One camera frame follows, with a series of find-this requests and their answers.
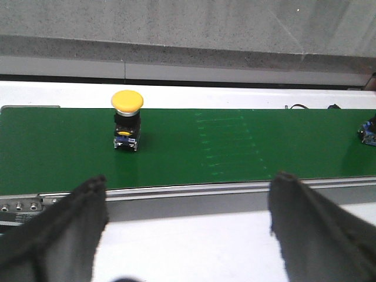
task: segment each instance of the screw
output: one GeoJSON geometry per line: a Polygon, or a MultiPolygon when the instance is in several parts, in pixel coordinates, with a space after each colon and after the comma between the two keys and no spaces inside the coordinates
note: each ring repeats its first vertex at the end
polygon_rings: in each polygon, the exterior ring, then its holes
{"type": "Polygon", "coordinates": [[[8,210],[9,210],[9,206],[7,204],[3,204],[2,208],[1,208],[1,211],[2,212],[7,212],[8,210]]]}
{"type": "Polygon", "coordinates": [[[37,210],[37,208],[38,208],[38,204],[37,204],[37,203],[32,203],[32,204],[30,205],[30,209],[31,209],[31,210],[37,210]]]}
{"type": "Polygon", "coordinates": [[[22,204],[21,203],[17,203],[16,210],[17,211],[21,211],[22,210],[22,204]]]}

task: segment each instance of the white surface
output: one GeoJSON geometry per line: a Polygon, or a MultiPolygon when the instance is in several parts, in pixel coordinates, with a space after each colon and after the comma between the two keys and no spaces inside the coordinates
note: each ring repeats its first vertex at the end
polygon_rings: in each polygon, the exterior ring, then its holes
{"type": "Polygon", "coordinates": [[[284,109],[300,103],[326,109],[376,109],[376,92],[354,90],[299,90],[200,88],[178,86],[100,85],[53,82],[0,81],[3,105],[59,105],[63,108],[111,108],[111,96],[131,89],[144,97],[144,108],[284,109]]]}
{"type": "MultiPolygon", "coordinates": [[[[300,103],[325,109],[376,109],[375,92],[192,88],[0,82],[0,106],[111,108],[111,96],[139,91],[145,108],[284,109],[300,103]]],[[[346,205],[376,223],[376,204],[346,205]]],[[[95,260],[94,282],[287,281],[267,211],[109,223],[95,260]]]]}

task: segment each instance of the conveyor belt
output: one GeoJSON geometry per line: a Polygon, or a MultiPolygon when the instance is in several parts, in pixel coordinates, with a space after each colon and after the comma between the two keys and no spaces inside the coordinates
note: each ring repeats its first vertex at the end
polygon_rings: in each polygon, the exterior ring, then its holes
{"type": "Polygon", "coordinates": [[[0,194],[64,192],[104,174],[110,189],[376,175],[356,131],[373,110],[142,109],[139,151],[113,149],[113,109],[5,108],[0,194]]]}

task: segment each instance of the blue electronic component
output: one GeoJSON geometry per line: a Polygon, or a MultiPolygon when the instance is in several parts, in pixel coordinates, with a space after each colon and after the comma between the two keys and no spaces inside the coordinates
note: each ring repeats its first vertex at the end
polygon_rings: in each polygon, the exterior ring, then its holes
{"type": "Polygon", "coordinates": [[[376,146],[376,116],[359,128],[358,136],[363,144],[376,146]]]}

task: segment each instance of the green conveyor belt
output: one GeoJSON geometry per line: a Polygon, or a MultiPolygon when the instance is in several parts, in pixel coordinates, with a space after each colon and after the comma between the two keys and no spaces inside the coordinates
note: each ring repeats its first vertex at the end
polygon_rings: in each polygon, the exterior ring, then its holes
{"type": "Polygon", "coordinates": [[[142,109],[139,150],[113,148],[113,109],[6,108],[0,194],[64,192],[97,174],[110,189],[376,175],[356,131],[373,110],[142,109]]]}

